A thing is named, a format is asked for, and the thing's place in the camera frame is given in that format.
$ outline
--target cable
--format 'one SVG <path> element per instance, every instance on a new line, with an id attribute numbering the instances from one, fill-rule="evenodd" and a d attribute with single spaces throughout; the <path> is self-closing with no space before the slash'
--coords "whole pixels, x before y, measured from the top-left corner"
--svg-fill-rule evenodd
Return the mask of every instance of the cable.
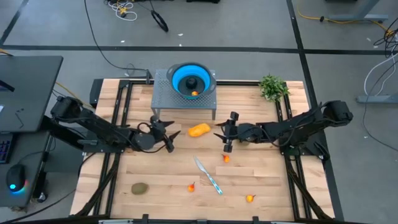
<path id="1" fill-rule="evenodd" d="M 388 62 L 388 61 L 390 61 L 390 60 L 393 60 L 394 71 L 392 71 L 392 73 L 383 81 L 383 83 L 382 83 L 382 85 L 381 85 L 381 88 L 380 88 L 379 92 L 378 92 L 375 96 L 377 96 L 378 94 L 381 93 L 381 91 L 382 91 L 383 88 L 384 88 L 384 83 L 396 72 L 396 66 L 395 66 L 396 61 L 395 61 L 395 57 L 396 57 L 397 55 L 398 55 L 398 54 L 395 54 L 394 56 L 387 58 L 387 60 L 384 60 L 384 61 L 380 62 L 379 64 L 377 64 L 375 67 L 373 67 L 373 68 L 369 71 L 369 73 L 368 73 L 368 75 L 366 75 L 365 81 L 364 81 L 364 83 L 363 83 L 363 90 L 365 91 L 365 94 L 366 94 L 366 95 L 368 95 L 368 91 L 366 91 L 366 83 L 367 83 L 367 81 L 368 81 L 368 78 L 369 78 L 370 74 L 373 72 L 373 70 L 374 70 L 375 68 L 377 68 L 378 66 L 380 66 L 380 65 L 382 65 L 382 64 L 384 64 L 384 63 L 386 63 L 386 62 Z"/>
<path id="2" fill-rule="evenodd" d="M 96 154 L 96 152 L 92 153 L 92 154 L 89 155 L 85 160 L 83 160 L 83 162 L 80 164 L 79 170 L 78 170 L 78 173 L 77 173 L 77 176 L 78 176 L 78 177 L 80 176 L 80 171 L 81 171 L 81 168 L 83 167 L 83 164 L 84 164 L 89 158 L 91 158 L 92 156 L 94 156 L 95 154 Z"/>
<path id="3" fill-rule="evenodd" d="M 54 137 L 53 137 L 53 141 L 54 141 L 54 146 L 53 146 L 53 148 L 51 150 L 49 150 L 49 152 L 54 151 L 56 146 L 57 146 L 57 142 L 56 142 L 56 139 Z M 41 151 L 29 153 L 28 155 L 26 155 L 26 156 L 22 157 L 21 159 L 19 159 L 17 164 L 20 164 L 24 159 L 28 158 L 29 156 L 33 156 L 33 155 L 36 155 L 36 154 L 39 154 L 39 153 L 44 153 L 44 151 L 41 150 Z"/>
<path id="4" fill-rule="evenodd" d="M 62 126 L 62 127 L 67 128 L 67 129 L 77 133 L 78 135 L 80 135 L 80 137 L 82 137 L 83 139 L 86 139 L 86 136 L 83 133 L 79 132 L 78 130 L 70 128 L 70 127 L 66 127 L 66 126 Z"/>
<path id="5" fill-rule="evenodd" d="M 392 23 L 390 24 L 390 26 L 388 27 L 387 30 L 391 30 L 391 27 L 395 24 L 395 22 L 397 22 L 397 20 L 398 20 L 398 17 L 394 20 L 394 22 L 392 22 Z M 383 83 L 381 84 L 380 90 L 378 91 L 378 93 L 375 94 L 375 96 L 379 95 L 379 94 L 381 93 L 381 91 L 383 91 L 385 82 L 386 82 L 393 74 L 395 74 L 395 72 L 396 72 L 396 61 L 395 61 L 395 57 L 396 57 L 397 54 L 394 55 L 394 51 L 395 51 L 395 49 L 396 49 L 396 47 L 397 47 L 397 45 L 398 45 L 398 34 L 397 34 L 397 32 L 398 32 L 398 29 L 396 29 L 396 30 L 394 30 L 394 31 L 389 31 L 389 32 L 388 32 L 388 31 L 385 31 L 383 37 L 380 38 L 379 40 L 375 41 L 375 43 L 373 44 L 373 45 L 381 45 L 381 44 L 384 44 L 384 43 L 385 43 L 384 50 L 385 50 L 385 55 L 386 55 L 386 58 L 387 58 L 387 59 L 386 59 L 385 61 L 383 61 L 383 62 L 377 64 L 375 67 L 373 67 L 373 68 L 369 71 L 368 75 L 366 75 L 366 78 L 365 78 L 365 81 L 364 81 L 364 86 L 363 86 L 366 95 L 368 95 L 368 92 L 367 92 L 367 90 L 366 90 L 366 83 L 367 83 L 367 80 L 368 80 L 370 74 L 372 73 L 372 71 L 373 71 L 375 68 L 377 68 L 378 66 L 380 66 L 380 65 L 382 65 L 382 64 L 384 64 L 384 63 L 386 63 L 386 62 L 388 62 L 388 61 L 390 61 L 390 60 L 392 59 L 392 63 L 393 63 L 393 65 L 394 65 L 394 70 L 393 70 L 392 73 L 383 81 Z"/>
<path id="6" fill-rule="evenodd" d="M 372 86 L 372 88 L 371 88 L 369 94 L 373 91 L 374 87 L 375 87 L 376 84 L 380 81 L 380 79 L 381 79 L 381 78 L 382 78 L 382 77 L 383 77 L 383 76 L 384 76 L 396 63 L 398 63 L 398 62 L 395 62 L 393 65 L 391 65 L 391 66 L 390 66 L 390 67 L 377 79 L 377 81 L 376 81 L 376 82 L 374 83 L 374 85 Z M 398 149 L 396 149 L 396 148 L 390 146 L 390 145 L 387 144 L 387 143 L 384 143 L 384 142 L 378 140 L 378 139 L 377 139 L 376 137 L 374 137 L 374 136 L 369 132 L 369 130 L 367 129 L 367 127 L 366 127 L 366 125 L 365 125 L 365 116 L 366 116 L 366 112 L 367 112 L 367 108 L 368 108 L 368 100 L 369 100 L 369 97 L 370 97 L 369 95 L 366 97 L 366 101 L 365 101 L 365 110 L 364 110 L 363 117 L 362 117 L 362 125 L 363 125 L 363 127 L 364 127 L 366 133 L 367 133 L 371 138 L 373 138 L 375 141 L 377 141 L 378 143 L 380 143 L 380 144 L 382 144 L 382 145 L 384 145 L 384 146 L 387 146 L 388 148 L 390 148 L 390 149 L 392 149 L 392 150 L 398 152 Z"/>
<path id="7" fill-rule="evenodd" d="M 67 87 L 63 86 L 61 83 L 59 82 L 55 82 L 55 84 L 57 84 L 58 86 L 60 86 L 61 88 L 63 88 L 64 90 L 66 90 L 69 94 L 71 94 L 73 97 L 75 97 L 76 99 L 80 100 L 81 103 L 83 103 L 83 105 L 92 108 L 91 105 L 89 105 L 88 103 L 85 103 L 83 100 L 81 100 L 78 96 L 76 96 L 76 94 L 74 94 L 72 91 L 70 91 Z"/>
<path id="8" fill-rule="evenodd" d="M 126 3 L 123 5 L 123 7 L 120 7 L 119 1 L 117 1 L 114 4 L 111 4 L 111 2 L 108 1 L 108 5 L 111 6 L 113 11 L 115 11 L 115 15 L 119 19 L 122 19 L 124 21 L 135 21 L 138 18 L 137 13 L 128 11 L 128 9 L 132 9 L 134 7 L 133 3 L 131 3 L 131 2 L 126 1 Z M 136 17 L 134 19 L 125 19 L 122 17 L 122 15 L 126 16 L 126 14 L 134 14 L 134 15 L 136 15 Z"/>
<path id="9" fill-rule="evenodd" d="M 95 154 L 96 154 L 96 153 L 94 152 L 94 153 L 92 153 L 91 155 L 89 155 L 85 160 L 83 160 L 83 162 L 80 164 L 78 175 L 80 175 L 80 171 L 81 171 L 81 168 L 83 167 L 83 164 L 84 164 L 89 158 L 91 158 L 92 156 L 94 156 Z M 44 210 L 46 210 L 46 209 L 48 209 L 48 208 L 50 208 L 50 207 L 52 207 L 52 206 L 54 206 L 54 205 L 60 203 L 63 199 L 67 198 L 69 195 L 71 195 L 72 193 L 74 193 L 74 191 L 76 191 L 76 189 L 73 189 L 71 192 L 67 193 L 65 196 L 63 196 L 62 198 L 60 198 L 60 199 L 57 200 L 56 202 L 54 202 L 54 203 L 52 203 L 51 205 L 48 205 L 48 206 L 46 206 L 46 207 L 44 207 L 44 208 L 42 208 L 42 209 L 40 209 L 40 210 L 38 210 L 38 211 L 36 211 L 36 212 L 33 212 L 33 213 L 31 213 L 31 214 L 28 214 L 28 215 L 25 215 L 25 216 L 23 216 L 23 217 L 15 218 L 15 219 L 13 219 L 13 220 L 5 221 L 5 222 L 2 222 L 2 223 L 0 223 L 0 224 L 10 224 L 10 223 L 14 223 L 14 222 L 17 222 L 17 221 L 19 221 L 19 220 L 23 220 L 23 219 L 25 219 L 25 218 L 29 218 L 29 217 L 31 217 L 31 216 L 34 216 L 34 215 L 36 215 L 36 214 L 38 214 L 38 213 L 40 213 L 40 212 L 43 212 Z"/>
<path id="10" fill-rule="evenodd" d="M 12 54 L 6 52 L 6 51 L 3 50 L 3 49 L 0 49 L 0 53 L 3 53 L 3 54 L 8 55 L 8 56 L 13 56 Z"/>
<path id="11" fill-rule="evenodd" d="M 58 96 L 54 93 L 54 91 L 51 91 L 51 94 L 53 94 L 56 98 L 58 98 Z"/>
<path id="12" fill-rule="evenodd" d="M 150 125 L 149 125 L 148 123 L 145 123 L 145 122 L 139 123 L 139 124 L 137 125 L 137 129 L 138 129 L 140 132 L 142 132 L 142 133 L 148 134 L 148 133 L 146 133 L 145 131 L 141 130 L 141 125 L 143 125 L 143 124 L 146 125 L 146 126 L 150 129 Z"/>
<path id="13" fill-rule="evenodd" d="M 300 9 L 299 9 L 298 6 L 297 6 L 297 12 L 298 12 L 298 14 L 299 14 L 301 17 L 303 17 L 303 18 L 318 20 L 318 21 L 321 21 L 321 22 L 322 22 L 323 20 L 326 20 L 326 21 L 329 21 L 329 22 L 334 22 L 334 23 L 337 23 L 337 24 L 350 24 L 350 23 L 357 23 L 357 22 L 358 22 L 358 21 L 344 21 L 344 22 L 335 21 L 335 20 L 333 20 L 333 19 L 324 18 L 323 16 L 322 16 L 322 17 L 304 16 L 303 14 L 301 14 Z M 378 23 L 378 22 L 376 22 L 376 21 L 370 21 L 370 22 L 373 22 L 374 24 L 377 24 L 379 27 L 381 27 L 381 28 L 384 29 L 384 30 L 388 30 L 389 32 L 392 32 L 392 31 L 389 30 L 387 27 L 383 26 L 382 24 L 380 24 L 380 23 Z"/>
<path id="14" fill-rule="evenodd" d="M 43 212 L 44 210 L 46 210 L 46 209 L 48 209 L 48 208 L 50 208 L 50 207 L 52 207 L 52 206 L 58 204 L 58 203 L 61 202 L 63 199 L 67 198 L 69 195 L 71 195 L 72 193 L 74 193 L 75 190 L 76 190 L 76 189 L 72 190 L 71 192 L 67 193 L 65 196 L 63 196 L 62 198 L 60 198 L 59 200 L 57 200 L 56 202 L 54 202 L 54 203 L 52 203 L 51 205 L 48 205 L 48 206 L 46 206 L 46 207 L 44 207 L 44 208 L 42 208 L 42 209 L 40 209 L 40 210 L 38 210 L 38 211 L 36 211 L 36 212 L 33 212 L 33 213 L 31 213 L 31 214 L 28 214 L 28 215 L 25 215 L 25 216 L 23 216 L 23 217 L 15 218 L 15 219 L 13 219 L 13 220 L 5 221 L 5 222 L 2 222 L 2 223 L 0 223 L 0 224 L 10 224 L 10 223 L 14 223 L 14 222 L 17 222 L 17 221 L 19 221 L 19 220 L 23 220 L 23 219 L 25 219 L 25 218 L 29 218 L 29 217 L 31 217 L 31 216 L 34 216 L 34 215 L 36 215 L 36 214 L 38 214 L 38 213 L 40 213 L 40 212 Z"/>
<path id="15" fill-rule="evenodd" d="M 129 65 L 131 65 L 132 68 L 136 68 L 132 63 L 128 63 L 128 64 L 127 64 L 127 68 L 129 67 Z M 127 72 L 127 74 L 129 75 L 129 77 L 133 77 L 134 74 L 136 73 L 135 70 L 133 70 L 132 73 L 130 73 L 128 69 L 126 69 L 126 72 Z"/>
<path id="16" fill-rule="evenodd" d="M 63 97 L 67 97 L 67 96 L 65 96 L 63 93 L 60 93 L 60 92 L 59 92 L 59 91 L 57 91 L 57 90 L 52 90 L 52 91 L 54 91 L 54 92 L 58 93 L 59 95 L 61 95 L 61 96 L 63 96 Z"/>
<path id="17" fill-rule="evenodd" d="M 388 27 L 388 30 L 391 29 L 391 27 L 397 22 L 398 17 L 394 20 L 394 22 L 391 23 L 391 25 Z M 386 57 L 390 57 L 388 49 L 394 48 L 398 44 L 398 29 L 393 30 L 392 32 L 385 32 L 384 36 L 380 38 L 379 40 L 375 41 L 373 45 L 381 45 L 385 43 L 384 50 L 385 50 L 385 55 Z"/>
<path id="18" fill-rule="evenodd" d="M 101 53 L 102 57 L 113 67 L 115 68 L 120 68 L 120 69 L 124 69 L 124 70 L 134 70 L 134 71 L 146 71 L 147 73 L 149 73 L 148 69 L 143 69 L 143 68 L 124 68 L 124 67 L 119 67 L 117 65 L 114 65 L 112 62 L 110 62 L 104 55 L 104 53 L 102 52 L 101 48 L 99 47 L 97 40 L 95 39 L 95 35 L 94 35 L 94 31 L 93 31 L 93 26 L 91 25 L 91 20 L 90 20 L 90 16 L 88 15 L 88 10 L 87 10 L 87 2 L 86 0 L 84 0 L 85 3 L 85 11 L 86 11 L 86 15 L 87 15 L 87 19 L 88 19 L 88 24 L 90 25 L 90 31 L 91 31 L 91 35 L 93 36 L 93 40 L 95 45 L 97 46 L 99 52 Z"/>
<path id="19" fill-rule="evenodd" d="M 154 8 L 154 5 L 152 3 L 152 0 L 149 0 L 149 2 L 150 2 L 150 6 L 151 6 L 152 10 L 150 10 L 149 8 L 143 6 L 142 4 L 139 4 L 139 2 L 137 2 L 137 3 L 138 3 L 138 5 L 143 7 L 144 9 L 150 11 L 150 14 L 152 15 L 152 17 L 156 21 L 157 25 L 159 25 L 160 28 L 162 28 L 162 30 L 164 32 L 168 32 L 169 31 L 169 27 L 168 27 L 167 23 L 164 21 L 163 17 L 160 16 L 160 14 L 155 11 L 155 8 Z"/>

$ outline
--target yellow cable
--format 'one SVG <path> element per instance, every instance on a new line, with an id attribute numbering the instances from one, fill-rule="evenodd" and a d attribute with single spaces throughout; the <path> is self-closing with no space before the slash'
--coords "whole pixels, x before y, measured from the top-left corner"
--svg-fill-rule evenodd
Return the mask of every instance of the yellow cable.
<path id="1" fill-rule="evenodd" d="M 69 94 L 71 94 L 73 97 L 75 97 L 76 99 L 80 100 L 85 106 L 88 106 L 90 108 L 92 108 L 91 105 L 89 105 L 88 103 L 83 102 L 83 100 L 81 100 L 78 96 L 76 96 L 72 91 L 70 91 L 67 87 L 63 86 L 61 83 L 59 82 L 55 82 L 55 84 L 57 84 L 58 86 L 60 86 L 61 88 L 63 88 L 64 90 L 66 90 Z"/>
<path id="2" fill-rule="evenodd" d="M 320 17 L 304 16 L 303 14 L 301 14 L 300 9 L 299 9 L 298 6 L 297 6 L 297 12 L 298 12 L 298 14 L 299 14 L 301 17 L 306 18 L 306 19 L 313 19 L 313 20 L 320 20 L 320 19 L 321 19 Z M 335 20 L 333 20 L 333 19 L 327 19 L 327 18 L 324 18 L 324 20 L 329 21 L 329 22 L 334 22 L 334 23 L 337 23 L 337 24 L 350 24 L 350 23 L 357 23 L 357 22 L 359 22 L 359 21 L 344 21 L 344 22 L 340 22 L 340 21 L 335 21 Z M 383 26 L 382 24 L 380 24 L 380 23 L 378 23 L 378 22 L 376 22 L 376 21 L 372 21 L 372 22 L 373 22 L 374 24 L 377 24 L 379 27 L 381 27 L 381 28 L 384 29 L 385 31 L 387 31 L 387 34 L 388 34 L 388 35 L 391 35 L 391 34 L 393 33 L 392 30 L 389 30 L 387 27 Z"/>

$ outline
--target knife handle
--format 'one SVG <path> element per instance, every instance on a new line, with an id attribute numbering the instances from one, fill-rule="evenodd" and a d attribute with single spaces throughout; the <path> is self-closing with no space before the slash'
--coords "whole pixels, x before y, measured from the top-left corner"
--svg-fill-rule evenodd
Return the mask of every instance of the knife handle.
<path id="1" fill-rule="evenodd" d="M 218 194 L 222 195 L 223 191 L 220 189 L 220 187 L 216 184 L 216 182 L 213 180 L 213 178 L 210 177 L 210 174 L 207 174 L 207 177 L 210 179 L 211 183 L 214 185 L 214 187 L 216 188 Z"/>

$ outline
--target small orange pepper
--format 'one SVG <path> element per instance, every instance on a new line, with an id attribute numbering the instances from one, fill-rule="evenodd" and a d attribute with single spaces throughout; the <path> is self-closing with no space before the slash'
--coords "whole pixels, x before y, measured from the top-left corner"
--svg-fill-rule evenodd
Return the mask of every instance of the small orange pepper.
<path id="1" fill-rule="evenodd" d="M 208 124 L 202 123 L 198 124 L 193 128 L 190 128 L 188 130 L 188 134 L 191 137 L 199 137 L 202 134 L 205 134 L 211 130 L 210 126 Z"/>
<path id="2" fill-rule="evenodd" d="M 224 162 L 225 162 L 225 163 L 228 163 L 228 162 L 229 162 L 229 156 L 223 155 L 223 157 L 224 157 Z"/>
<path id="3" fill-rule="evenodd" d="M 195 183 L 188 185 L 188 191 L 193 192 L 195 190 Z"/>
<path id="4" fill-rule="evenodd" d="M 255 195 L 247 195 L 246 196 L 246 201 L 249 203 L 252 203 L 254 200 Z"/>

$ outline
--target leafy herb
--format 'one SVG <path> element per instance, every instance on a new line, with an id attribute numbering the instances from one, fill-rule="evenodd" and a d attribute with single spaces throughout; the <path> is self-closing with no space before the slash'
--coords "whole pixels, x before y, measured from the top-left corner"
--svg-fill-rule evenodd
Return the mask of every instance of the leafy herb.
<path id="1" fill-rule="evenodd" d="M 281 96 L 290 94 L 289 89 L 283 86 L 284 81 L 279 78 L 268 74 L 264 76 L 259 84 L 261 88 L 261 96 L 266 100 L 275 102 L 279 101 Z"/>

